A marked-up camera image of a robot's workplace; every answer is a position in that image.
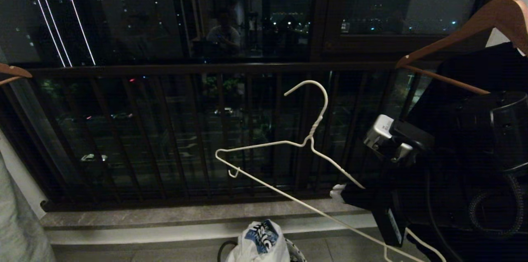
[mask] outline light strip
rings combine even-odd
[[[53,44],[55,45],[55,48],[57,49],[57,53],[59,54],[59,58],[61,59],[62,66],[66,67],[66,64],[64,64],[64,59],[62,59],[61,51],[59,50],[59,46],[57,45],[57,42],[55,41],[55,36],[53,36],[53,33],[51,32],[50,24],[47,22],[46,14],[44,13],[44,8],[42,8],[42,4],[40,3],[40,0],[36,0],[38,2],[38,6],[40,6],[40,11],[42,12],[42,16],[44,17],[44,21],[46,22],[47,29],[49,31],[49,34],[51,35],[51,40],[53,40]]]
[[[79,18],[79,13],[77,12],[77,7],[75,7],[75,2],[71,0],[71,4],[73,5],[73,10],[75,11],[75,16],[77,17],[77,21],[79,22],[79,27],[81,27],[81,33],[83,38],[86,42],[86,47],[88,48],[88,52],[90,53],[90,57],[92,58],[92,62],[94,63],[94,66],[96,65],[96,60],[94,59],[94,55],[92,55],[92,50],[90,49],[90,45],[88,44],[88,40],[86,39],[85,30],[83,29],[83,24],[81,24],[81,19]]]
[[[66,51],[66,47],[64,46],[64,42],[62,41],[61,33],[59,32],[59,28],[57,27],[57,23],[55,23],[55,18],[53,17],[53,13],[51,12],[51,7],[47,0],[44,0],[46,2],[47,10],[49,11],[49,16],[51,17],[51,21],[53,22],[53,25],[55,26],[55,31],[57,31],[57,36],[59,38],[59,41],[61,42],[62,49],[64,50],[64,54],[66,55],[66,59],[68,59],[68,63],[70,63],[70,67],[73,67],[71,64],[70,57],[68,56],[68,52]]]

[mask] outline balcony railing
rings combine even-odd
[[[420,83],[393,63],[254,63],[32,70],[4,86],[4,132],[49,198],[46,210],[278,200],[232,179],[216,149],[302,141],[323,105],[316,148],[353,176],[375,176],[361,140],[376,116],[404,117]],[[308,148],[230,153],[230,162],[301,198],[344,177]]]

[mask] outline road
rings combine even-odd
[[[341,119],[347,119],[350,112],[342,111],[341,115],[336,115],[332,125],[332,144],[334,148],[343,147],[345,142],[346,130],[348,125],[342,123]],[[177,147],[181,163],[185,172],[187,181],[204,182],[202,161],[200,160],[200,149],[198,145],[198,136],[194,132],[194,123],[191,115],[180,115],[171,117],[174,123],[174,132],[177,139]],[[210,115],[204,117],[201,123],[202,141],[205,155],[206,166],[210,179],[225,181],[227,177],[225,166],[215,159],[214,153],[217,149],[225,148],[222,135],[222,123],[219,117]],[[241,123],[240,117],[228,117],[227,147],[238,147],[249,144],[249,130],[246,125]],[[148,140],[151,146],[154,159],[160,170],[162,180],[165,182],[178,182],[179,175],[173,149],[170,147],[168,131],[163,127],[161,121],[155,119],[143,119],[145,130],[148,132]],[[123,155],[120,152],[119,145],[111,134],[109,125],[104,118],[92,117],[87,125],[98,147],[98,151],[108,156],[106,163],[111,168],[112,176],[117,186],[130,185],[130,177],[124,165]],[[258,121],[253,123],[253,143],[269,142],[266,135],[259,127]],[[281,115],[281,127],[279,134],[281,137],[296,137],[298,132],[298,117],[295,115]],[[137,128],[136,121],[133,118],[115,121],[115,126],[120,134],[121,142],[126,150],[126,154],[134,168],[134,172],[140,181],[140,185],[153,185],[153,169],[151,167],[151,155],[149,147],[145,144],[143,137]],[[61,123],[65,130],[68,141],[75,155],[81,158],[83,155],[93,153],[89,144],[86,142],[83,132],[79,125],[74,123]],[[292,151],[289,147],[281,147],[281,157],[290,158]],[[253,171],[269,172],[271,161],[270,149],[256,149],[253,151]],[[230,154],[230,162],[239,166],[249,165],[249,152]],[[90,163],[90,175],[94,179],[101,180],[102,169],[97,166],[98,163]],[[276,172],[289,172],[289,164],[275,164]]]

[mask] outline black cable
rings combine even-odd
[[[425,168],[426,176],[426,203],[427,203],[427,212],[429,213],[429,222],[433,228],[434,234],[438,238],[438,241],[442,244],[443,248],[458,262],[463,262],[462,258],[449,246],[446,239],[443,237],[442,232],[438,229],[436,221],[434,220],[434,215],[432,213],[431,207],[431,173],[429,168]]]
[[[237,246],[238,243],[235,243],[235,242],[232,241],[232,240],[228,240],[228,241],[224,242],[224,243],[220,246],[220,249],[218,250],[218,255],[217,255],[217,261],[218,261],[218,262],[222,262],[220,259],[222,258],[222,251],[223,251],[224,247],[226,247],[226,245],[235,245],[235,246]]]
[[[482,227],[481,223],[477,219],[477,206],[486,198],[494,195],[500,195],[500,191],[496,192],[481,192],[477,194],[471,200],[469,204],[469,219],[471,220],[471,224],[477,230],[478,232],[482,233],[487,238],[491,239],[507,239],[508,237],[511,237],[513,234],[516,234],[519,229],[521,228],[521,225],[523,223],[523,216],[524,216],[524,203],[523,203],[523,192],[521,190],[521,187],[519,186],[519,183],[517,182],[517,179],[511,175],[505,175],[504,178],[507,180],[508,186],[511,188],[511,192],[513,193],[513,197],[515,198],[515,207],[517,208],[517,212],[515,215],[515,221],[511,225],[511,227],[507,230],[500,230],[497,232],[486,230],[484,227]]]

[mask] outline metal railing bar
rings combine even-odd
[[[117,192],[116,183],[113,181],[110,171],[108,170],[107,164],[102,160],[101,152],[99,151],[99,148],[97,147],[94,136],[92,136],[90,129],[88,128],[88,125],[86,124],[86,121],[83,118],[83,115],[81,115],[81,111],[79,110],[79,107],[77,106],[77,102],[75,101],[66,82],[60,79],[59,84],[62,87],[62,91],[64,92],[64,95],[66,96],[66,100],[68,101],[68,104],[70,104],[70,108],[73,111],[73,116],[79,121],[79,124],[81,125],[81,129],[85,135],[85,139],[88,144],[88,147],[91,149],[92,153],[94,153],[96,163],[100,165],[102,168],[104,178],[108,182],[108,185],[110,186],[110,189],[113,193],[113,196],[115,197],[115,200],[117,200],[117,202],[121,202],[121,197],[119,196],[119,193]]]
[[[127,151],[125,149],[125,146],[123,145],[123,141],[121,140],[119,131],[117,130],[117,127],[111,117],[110,110],[108,107],[108,102],[106,98],[104,98],[104,94],[102,93],[98,82],[95,79],[90,78],[90,84],[96,96],[97,102],[99,103],[99,106],[101,107],[104,118],[106,119],[108,125],[110,126],[110,131],[112,132],[113,140],[115,141],[117,147],[119,148],[121,159],[123,160],[123,163],[125,164],[125,167],[128,172],[128,176],[130,176],[130,181],[132,182],[132,186],[134,186],[134,189],[136,190],[136,194],[139,200],[143,201],[144,200],[143,193],[141,192],[141,187],[139,186],[139,181],[137,180],[136,172],[134,172],[134,167],[132,166],[132,163],[130,162],[130,159],[128,158]]]
[[[217,89],[218,89],[218,104],[219,104],[219,112],[220,112],[220,121],[222,123],[222,147],[224,149],[228,149],[228,131],[229,131],[229,125],[226,121],[226,102],[224,100],[224,83],[222,79],[222,74],[217,74]],[[228,153],[224,153],[224,159],[226,161],[229,161],[229,155]],[[228,176],[228,190],[230,196],[233,196],[233,179]]]
[[[376,108],[377,115],[381,113],[381,111],[387,105],[387,102],[389,102],[390,95],[392,93],[392,88],[394,87],[394,82],[396,81],[397,74],[398,73],[396,72],[396,70],[392,70],[389,72],[389,76],[387,77],[387,84],[385,85],[385,89],[383,90],[383,95],[381,96],[381,99],[379,100],[379,104]],[[359,174],[359,179],[363,179],[365,175],[368,153],[369,153],[369,149],[364,147],[363,157],[361,159],[361,171]]]
[[[275,126],[275,129],[273,129],[273,139],[275,141],[279,140],[279,125],[281,124],[281,99],[283,98],[283,74],[278,73],[277,78],[275,80],[275,111],[273,113],[274,121],[273,125]],[[273,173],[273,186],[277,187],[278,185],[278,175],[277,175],[277,162],[279,160],[279,155],[277,152],[278,146],[273,146],[271,151],[271,164],[272,164],[272,173]]]
[[[189,198],[189,189],[187,187],[187,180],[185,179],[185,174],[183,172],[183,165],[182,165],[181,158],[179,156],[176,136],[174,135],[174,129],[172,127],[172,121],[171,121],[170,115],[168,113],[169,110],[168,110],[168,106],[167,106],[167,100],[165,98],[165,91],[163,89],[163,86],[162,86],[159,78],[153,78],[151,81],[153,82],[154,90],[156,91],[156,95],[158,96],[158,101],[160,102],[162,118],[163,118],[164,124],[165,124],[165,126],[167,128],[167,131],[168,131],[168,138],[169,138],[169,142],[170,142],[170,147],[172,149],[172,152],[173,152],[173,155],[174,155],[174,160],[175,160],[176,166],[178,168],[179,180],[181,181],[181,186],[183,187],[183,193],[184,193],[186,198]]]
[[[349,124],[349,131],[346,135],[346,141],[345,146],[343,149],[343,153],[341,155],[341,166],[344,165],[344,169],[348,170],[349,168],[349,157],[351,156],[351,151],[353,151],[353,147],[355,146],[354,140],[358,136],[358,134],[355,132],[356,124],[358,123],[358,117],[360,113],[360,107],[363,100],[363,95],[365,93],[365,87],[366,82],[368,81],[368,78],[370,78],[371,72],[363,72],[361,76],[361,82],[359,86],[358,94],[356,95],[355,101],[354,101],[354,111],[352,112],[352,119],[350,119]],[[342,173],[339,172],[337,174],[337,182],[340,182],[342,179]]]
[[[137,127],[139,128],[141,137],[143,138],[143,144],[147,147],[147,154],[149,157],[149,162],[151,164],[152,171],[156,178],[156,184],[158,188],[160,189],[160,194],[162,195],[162,198],[166,199],[167,193],[165,192],[165,188],[163,186],[162,177],[160,175],[160,168],[157,165],[156,157],[154,156],[154,152],[152,150],[152,145],[149,140],[149,136],[147,135],[147,131],[145,130],[145,126],[143,125],[143,121],[141,119],[141,115],[140,115],[139,108],[136,103],[136,99],[134,97],[134,93],[132,92],[132,88],[130,87],[129,81],[126,78],[121,78],[121,82],[123,83],[123,86],[125,87],[125,91],[128,96],[128,101],[130,102],[130,106],[132,107],[132,111],[134,112],[134,119],[136,120],[136,124],[137,124]]]
[[[407,93],[407,97],[405,98],[405,102],[400,113],[400,120],[407,119],[407,115],[409,115],[409,108],[411,108],[411,104],[415,98],[416,89],[418,88],[418,85],[420,85],[420,78],[421,74],[414,74],[411,82],[411,88],[409,89],[409,93]]]
[[[252,114],[252,111],[253,111],[253,76],[251,74],[248,74],[246,76],[246,80],[247,80],[247,118],[248,118],[248,121],[247,121],[247,127],[249,128],[248,129],[248,134],[249,134],[249,137],[247,138],[248,142],[247,142],[247,145],[252,145],[254,144],[253,142],[253,114]],[[252,173],[253,174],[256,174],[254,172],[256,172],[256,168],[255,168],[255,162],[254,162],[254,159],[253,159],[253,149],[249,149],[249,173]],[[252,181],[249,181],[249,185],[250,185],[250,191],[251,191],[251,195],[254,195],[255,194],[255,191],[254,191],[254,185],[255,185],[255,182],[252,180]]]
[[[323,134],[323,146],[321,147],[322,153],[328,153],[328,148],[330,147],[330,129],[332,128],[332,123],[334,121],[334,106],[337,98],[337,91],[339,89],[339,72],[335,72],[332,79],[332,89],[330,92],[330,100],[328,101],[328,110],[326,111],[326,123],[325,130]],[[321,183],[321,175],[323,171],[323,162],[324,160],[318,157],[317,164],[317,176],[315,179],[315,191],[319,190],[319,184]]]
[[[55,120],[55,116],[53,116],[51,109],[49,108],[48,102],[46,102],[47,98],[44,98],[43,93],[41,92],[34,78],[32,80],[28,80],[28,83],[33,89],[33,92],[36,96],[36,100],[38,101],[38,104],[40,104],[42,111],[46,115],[46,119],[49,122],[49,125],[51,125],[53,131],[55,132],[55,135],[57,136],[57,139],[59,140],[62,149],[64,149],[64,152],[66,153],[68,159],[70,159],[71,164],[74,166],[75,170],[79,174],[82,183],[87,187],[87,191],[90,194],[91,198],[94,200],[95,203],[98,203],[99,199],[94,193],[94,186],[90,181],[90,177],[87,175],[86,171],[79,163],[79,160],[75,157],[75,153],[73,152],[66,136],[64,135],[64,132],[62,132],[59,123],[57,123],[57,120]]]
[[[211,197],[211,181],[209,180],[209,172],[207,171],[207,163],[205,161],[205,152],[203,148],[202,129],[200,127],[200,119],[198,118],[198,110],[196,109],[196,93],[192,83],[190,74],[185,76],[186,84],[186,95],[191,103],[191,110],[193,115],[194,134],[196,134],[196,142],[198,143],[198,149],[200,151],[200,162],[202,164],[203,176],[206,180],[207,185],[207,196]]]
[[[28,116],[25,114],[21,104],[17,100],[17,97],[15,97],[15,93],[13,92],[13,89],[8,85],[4,85],[2,86],[2,88],[4,89],[7,99],[9,100],[13,108],[15,109],[16,115],[19,117],[22,125],[24,125],[26,132],[29,134],[31,140],[36,145],[38,152],[44,159],[46,166],[51,171],[51,174],[53,174],[53,177],[55,177],[55,179],[57,180],[59,186],[62,189],[62,192],[64,192],[64,194],[70,200],[70,202],[75,203],[74,196],[71,194],[72,192],[71,187],[68,186],[68,184],[64,180],[64,177],[62,177],[62,174],[60,173],[59,169],[57,168],[57,166],[55,166],[53,159],[51,159],[50,154],[47,152],[43,142],[40,140],[40,137],[36,133],[35,129],[32,127],[32,124],[29,121]]]
[[[311,73],[306,73],[307,80],[311,80]],[[315,120],[311,120],[311,117],[313,116],[313,108],[315,104],[313,102],[310,102],[310,92],[312,92],[312,86],[306,85],[304,87],[304,96],[302,97],[302,109],[301,109],[301,120],[300,120],[300,127],[298,131],[298,137],[297,141],[301,143],[305,136],[308,135],[310,131],[311,123]],[[302,149],[296,148],[296,159],[295,159],[295,165],[293,170],[295,171],[295,185],[294,185],[294,192],[297,192],[300,189],[300,185],[303,182],[306,182],[309,173],[311,171],[311,164],[313,162],[313,153],[312,151],[309,151],[309,146],[305,146]]]
[[[278,73],[306,71],[393,70],[394,61],[378,62],[296,62],[296,63],[226,63],[142,66],[85,66],[73,68],[37,68],[28,70],[36,78],[88,78],[121,76],[165,76],[195,73]]]

